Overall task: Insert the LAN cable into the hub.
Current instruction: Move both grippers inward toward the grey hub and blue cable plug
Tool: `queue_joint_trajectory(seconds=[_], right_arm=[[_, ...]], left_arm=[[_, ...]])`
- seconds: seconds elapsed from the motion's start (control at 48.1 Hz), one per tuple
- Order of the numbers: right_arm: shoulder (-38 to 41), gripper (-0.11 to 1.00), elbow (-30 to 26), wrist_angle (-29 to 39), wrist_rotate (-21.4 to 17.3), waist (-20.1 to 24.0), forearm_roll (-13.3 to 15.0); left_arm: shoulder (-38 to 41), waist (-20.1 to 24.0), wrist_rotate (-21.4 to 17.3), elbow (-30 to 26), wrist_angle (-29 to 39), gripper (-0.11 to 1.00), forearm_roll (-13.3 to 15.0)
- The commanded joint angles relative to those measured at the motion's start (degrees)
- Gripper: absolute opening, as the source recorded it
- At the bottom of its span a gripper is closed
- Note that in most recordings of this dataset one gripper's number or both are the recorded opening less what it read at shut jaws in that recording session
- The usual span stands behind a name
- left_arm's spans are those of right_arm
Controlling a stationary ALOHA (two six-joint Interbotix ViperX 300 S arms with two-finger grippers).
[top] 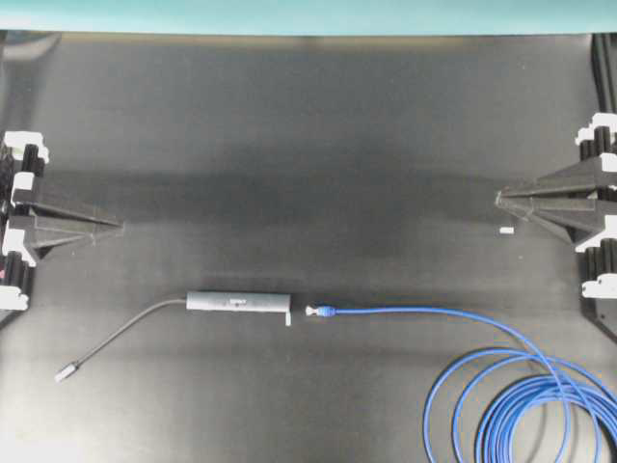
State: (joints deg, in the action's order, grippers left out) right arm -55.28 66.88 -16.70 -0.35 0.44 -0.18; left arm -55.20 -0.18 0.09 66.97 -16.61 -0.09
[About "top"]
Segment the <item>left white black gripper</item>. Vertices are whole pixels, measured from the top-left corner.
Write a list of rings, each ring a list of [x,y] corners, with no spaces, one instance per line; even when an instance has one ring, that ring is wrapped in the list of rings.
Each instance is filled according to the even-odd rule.
[[[38,260],[57,251],[95,246],[122,237],[124,227],[121,219],[96,205],[51,200],[32,203],[37,181],[49,163],[49,149],[41,133],[7,131],[1,142],[1,155],[8,174],[2,182],[7,190],[3,199],[5,211],[1,214],[1,308],[26,310]],[[95,224],[75,230],[34,230],[33,208]]]

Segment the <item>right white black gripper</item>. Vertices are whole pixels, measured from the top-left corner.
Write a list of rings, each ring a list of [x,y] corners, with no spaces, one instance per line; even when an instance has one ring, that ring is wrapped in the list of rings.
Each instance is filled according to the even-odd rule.
[[[580,162],[504,187],[496,206],[539,225],[584,255],[585,298],[616,297],[616,115],[597,113],[577,134]],[[587,192],[587,199],[534,197]]]

